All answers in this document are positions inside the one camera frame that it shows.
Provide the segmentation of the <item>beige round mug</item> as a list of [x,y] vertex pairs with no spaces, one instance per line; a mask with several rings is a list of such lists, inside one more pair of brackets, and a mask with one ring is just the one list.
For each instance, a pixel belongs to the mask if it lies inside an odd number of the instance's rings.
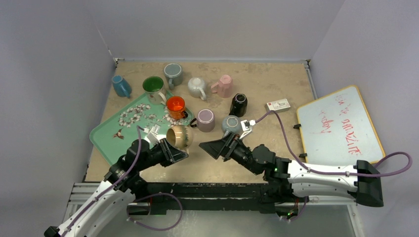
[[185,125],[174,125],[167,130],[167,141],[174,147],[188,152],[193,143],[194,134],[192,128]]

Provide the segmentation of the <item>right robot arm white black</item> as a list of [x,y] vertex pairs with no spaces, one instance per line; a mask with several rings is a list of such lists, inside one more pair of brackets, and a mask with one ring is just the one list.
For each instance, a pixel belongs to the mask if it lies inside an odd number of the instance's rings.
[[278,157],[264,144],[251,149],[237,134],[199,146],[214,159],[233,159],[251,173],[263,174],[264,181],[278,185],[277,194],[284,201],[320,195],[349,198],[369,207],[384,205],[380,173],[365,160],[346,166],[305,164]]

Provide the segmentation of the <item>orange mug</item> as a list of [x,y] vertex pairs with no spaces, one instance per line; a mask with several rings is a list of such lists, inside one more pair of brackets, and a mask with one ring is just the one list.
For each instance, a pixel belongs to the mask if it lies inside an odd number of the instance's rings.
[[168,98],[166,101],[166,107],[171,118],[175,120],[188,118],[185,101],[182,97],[172,96]]

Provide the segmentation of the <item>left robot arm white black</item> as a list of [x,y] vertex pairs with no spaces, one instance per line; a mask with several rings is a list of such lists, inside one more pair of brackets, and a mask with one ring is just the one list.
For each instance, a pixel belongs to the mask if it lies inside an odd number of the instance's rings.
[[144,139],[136,139],[112,165],[98,188],[68,220],[58,227],[50,226],[45,237],[95,237],[129,203],[152,198],[148,183],[140,171],[160,164],[175,164],[188,157],[165,138],[150,147]]

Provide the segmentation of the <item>cream floral mug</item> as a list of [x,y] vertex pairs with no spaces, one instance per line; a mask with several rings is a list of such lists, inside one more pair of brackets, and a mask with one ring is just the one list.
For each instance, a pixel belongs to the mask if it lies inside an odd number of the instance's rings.
[[157,76],[148,77],[144,80],[142,87],[151,104],[166,104],[166,89],[164,87],[164,81],[162,78]]

